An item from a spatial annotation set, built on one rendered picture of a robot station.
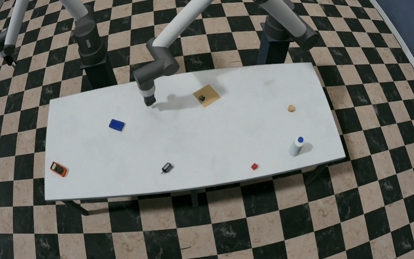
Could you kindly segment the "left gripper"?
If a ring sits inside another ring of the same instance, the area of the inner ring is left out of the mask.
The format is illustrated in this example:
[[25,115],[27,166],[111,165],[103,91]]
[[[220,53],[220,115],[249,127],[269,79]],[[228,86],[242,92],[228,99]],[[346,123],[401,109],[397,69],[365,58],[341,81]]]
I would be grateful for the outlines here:
[[[155,88],[155,82],[154,82],[154,86],[150,90],[142,91],[142,90],[139,89],[140,94],[142,96],[144,96],[144,103],[148,107],[149,107],[149,105],[154,104],[156,102],[156,98],[155,98],[155,95],[154,95],[155,89],[156,89]],[[147,98],[145,98],[145,97],[147,97]]]

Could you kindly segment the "white bottle with blue cap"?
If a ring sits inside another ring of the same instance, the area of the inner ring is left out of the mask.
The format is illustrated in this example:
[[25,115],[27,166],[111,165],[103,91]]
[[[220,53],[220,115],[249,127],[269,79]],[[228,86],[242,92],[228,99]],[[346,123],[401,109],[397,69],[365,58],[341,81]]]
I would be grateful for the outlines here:
[[304,144],[305,144],[305,141],[303,137],[301,136],[296,137],[291,147],[289,148],[289,154],[291,156],[297,156]]

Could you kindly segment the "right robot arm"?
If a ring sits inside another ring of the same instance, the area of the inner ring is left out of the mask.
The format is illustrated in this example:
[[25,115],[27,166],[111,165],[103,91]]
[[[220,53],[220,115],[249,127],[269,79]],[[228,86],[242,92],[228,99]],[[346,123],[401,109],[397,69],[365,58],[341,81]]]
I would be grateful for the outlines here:
[[[10,24],[0,33],[0,52],[10,56],[14,54],[20,27],[30,0],[16,0]],[[83,64],[92,66],[102,61],[106,55],[104,40],[98,34],[94,9],[83,5],[81,0],[60,0],[74,18],[74,36],[78,43],[78,52]]]

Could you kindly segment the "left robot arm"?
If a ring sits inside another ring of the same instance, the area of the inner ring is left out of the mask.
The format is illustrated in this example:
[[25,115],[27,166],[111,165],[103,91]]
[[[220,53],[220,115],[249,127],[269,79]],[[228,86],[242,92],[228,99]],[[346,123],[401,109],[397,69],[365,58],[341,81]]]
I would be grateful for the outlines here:
[[[146,48],[155,61],[133,71],[140,90],[150,90],[155,79],[163,75],[171,76],[178,71],[180,65],[168,47],[213,1],[191,0],[157,37],[147,41]],[[264,26],[269,37],[281,41],[291,37],[304,51],[312,49],[317,44],[319,35],[294,12],[295,6],[292,1],[253,1],[269,13]]]

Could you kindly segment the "orange pocket multimeter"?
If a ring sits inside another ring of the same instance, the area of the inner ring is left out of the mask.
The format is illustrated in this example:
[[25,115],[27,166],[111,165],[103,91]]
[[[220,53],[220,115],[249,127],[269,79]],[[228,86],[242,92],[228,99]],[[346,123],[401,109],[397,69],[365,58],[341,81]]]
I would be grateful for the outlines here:
[[50,170],[52,170],[53,172],[57,173],[58,175],[61,175],[62,177],[65,176],[67,169],[63,166],[61,166],[60,164],[56,163],[53,161]]

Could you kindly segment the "tan flat mat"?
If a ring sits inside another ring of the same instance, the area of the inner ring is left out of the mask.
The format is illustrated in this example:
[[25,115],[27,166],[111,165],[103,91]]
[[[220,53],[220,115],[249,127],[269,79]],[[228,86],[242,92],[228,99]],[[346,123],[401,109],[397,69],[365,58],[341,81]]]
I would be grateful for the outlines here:
[[[196,99],[202,104],[203,107],[206,107],[213,103],[214,101],[221,98],[218,93],[208,84],[198,91],[194,92],[193,95],[196,97]],[[199,97],[203,95],[205,96],[205,99],[203,101],[199,100]]]

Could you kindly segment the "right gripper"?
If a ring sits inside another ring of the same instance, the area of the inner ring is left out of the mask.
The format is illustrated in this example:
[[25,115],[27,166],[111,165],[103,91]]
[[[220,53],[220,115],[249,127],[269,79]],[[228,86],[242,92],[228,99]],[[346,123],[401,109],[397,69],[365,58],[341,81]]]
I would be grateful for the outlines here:
[[[4,51],[4,50],[3,50]],[[11,57],[11,55],[10,56],[7,56],[6,54],[4,54],[4,52],[3,51],[1,51],[0,52],[0,57],[1,58],[4,58],[4,60],[7,62],[7,64],[9,65],[9,66],[12,66],[14,69],[16,69],[16,67],[14,66],[14,64],[12,64],[12,62],[14,61],[14,63],[15,64],[17,64],[17,62],[16,62],[16,60],[15,59],[13,59],[12,57]]]

